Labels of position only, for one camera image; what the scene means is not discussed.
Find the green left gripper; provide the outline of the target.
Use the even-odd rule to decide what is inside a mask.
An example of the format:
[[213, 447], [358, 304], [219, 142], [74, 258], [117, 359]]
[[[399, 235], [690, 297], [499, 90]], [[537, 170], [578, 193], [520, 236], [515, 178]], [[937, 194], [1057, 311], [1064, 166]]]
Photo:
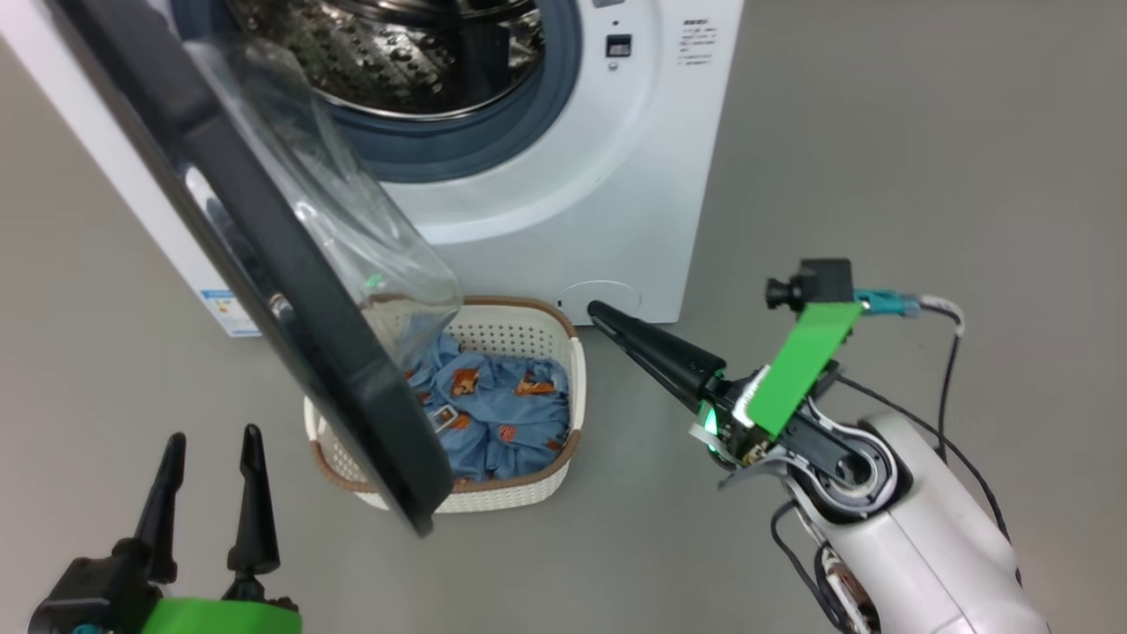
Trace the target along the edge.
[[[186, 450], [185, 434], [172, 434], [137, 519], [134, 538], [148, 546], [145, 575], [153, 584], [174, 584], [180, 572], [174, 561], [174, 514], [184, 482]], [[257, 425], [243, 429], [239, 472], [243, 492], [236, 542], [228, 553], [228, 570], [234, 573], [229, 601], [162, 599], [140, 634], [302, 634], [298, 611], [270, 602], [251, 602], [266, 600], [259, 578], [281, 566], [269, 468]]]

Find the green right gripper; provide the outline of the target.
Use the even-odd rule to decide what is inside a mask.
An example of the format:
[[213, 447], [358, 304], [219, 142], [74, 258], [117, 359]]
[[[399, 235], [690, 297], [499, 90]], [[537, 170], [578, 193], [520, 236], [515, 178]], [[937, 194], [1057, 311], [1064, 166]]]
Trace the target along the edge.
[[774, 448], [818, 468], [857, 457], [857, 450], [835, 438], [818, 416], [805, 414], [802, 407], [862, 313], [860, 302], [806, 306], [771, 364], [745, 379], [728, 379], [727, 361], [716, 354], [603, 301], [588, 304], [593, 325], [696, 412], [692, 437], [704, 443], [724, 468], [749, 467]]

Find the blue bear-print pajama top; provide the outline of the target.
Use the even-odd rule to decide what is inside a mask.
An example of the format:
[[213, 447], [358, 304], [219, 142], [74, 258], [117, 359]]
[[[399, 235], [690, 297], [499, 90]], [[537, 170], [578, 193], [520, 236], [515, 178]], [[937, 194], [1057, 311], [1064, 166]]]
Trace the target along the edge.
[[559, 361], [483, 356], [496, 370], [492, 389], [429, 402], [417, 394], [438, 426], [458, 483], [504, 481], [547, 468], [564, 450], [571, 425], [569, 377]]

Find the black glass washing machine door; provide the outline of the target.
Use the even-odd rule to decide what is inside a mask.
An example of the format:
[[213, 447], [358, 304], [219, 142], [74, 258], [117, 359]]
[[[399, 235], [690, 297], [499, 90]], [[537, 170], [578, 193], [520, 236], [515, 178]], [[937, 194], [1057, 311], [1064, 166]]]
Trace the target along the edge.
[[454, 273], [343, 139], [298, 59], [178, 41], [145, 0], [41, 0], [158, 191], [371, 486], [428, 536], [453, 490], [406, 370]]

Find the cream perforated laundry basket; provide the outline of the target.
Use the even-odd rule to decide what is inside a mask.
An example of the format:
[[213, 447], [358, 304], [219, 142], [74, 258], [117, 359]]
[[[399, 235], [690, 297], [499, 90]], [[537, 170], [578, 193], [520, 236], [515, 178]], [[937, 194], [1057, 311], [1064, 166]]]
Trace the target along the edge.
[[472, 297], [446, 332], [468, 349], [491, 356], [553, 358], [569, 377], [571, 425], [564, 450], [540, 472], [504, 481], [458, 483], [442, 514], [491, 512], [540, 503], [559, 489], [582, 440], [586, 409], [586, 360], [577, 330], [554, 306], [535, 300]]

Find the white front-load washing machine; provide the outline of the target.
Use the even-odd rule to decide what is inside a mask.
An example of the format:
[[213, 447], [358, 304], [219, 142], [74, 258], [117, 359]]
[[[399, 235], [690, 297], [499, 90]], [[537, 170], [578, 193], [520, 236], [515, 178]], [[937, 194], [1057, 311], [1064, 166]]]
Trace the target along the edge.
[[293, 53], [464, 291], [620, 282], [678, 320], [745, 0], [145, 1]]

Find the round white filter cover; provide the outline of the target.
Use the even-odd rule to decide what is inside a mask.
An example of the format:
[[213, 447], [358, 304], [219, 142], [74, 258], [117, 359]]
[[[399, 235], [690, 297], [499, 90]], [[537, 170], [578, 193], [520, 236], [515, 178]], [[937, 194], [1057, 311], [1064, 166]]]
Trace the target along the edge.
[[620, 282], [591, 280], [573, 284], [557, 293], [554, 306], [571, 321], [571, 324], [591, 325], [592, 320], [587, 307], [594, 301], [604, 302], [604, 304], [628, 314], [635, 314], [637, 309], [644, 304], [644, 297], [631, 285], [620, 284]]

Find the blue energy label sticker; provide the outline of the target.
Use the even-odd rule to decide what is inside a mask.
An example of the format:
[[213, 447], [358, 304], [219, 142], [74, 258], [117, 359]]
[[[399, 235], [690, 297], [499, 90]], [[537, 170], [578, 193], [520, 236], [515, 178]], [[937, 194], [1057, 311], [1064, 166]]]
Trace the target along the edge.
[[213, 314], [218, 324], [232, 338], [250, 338], [261, 336], [261, 330], [246, 312], [233, 291], [199, 291], [199, 297]]

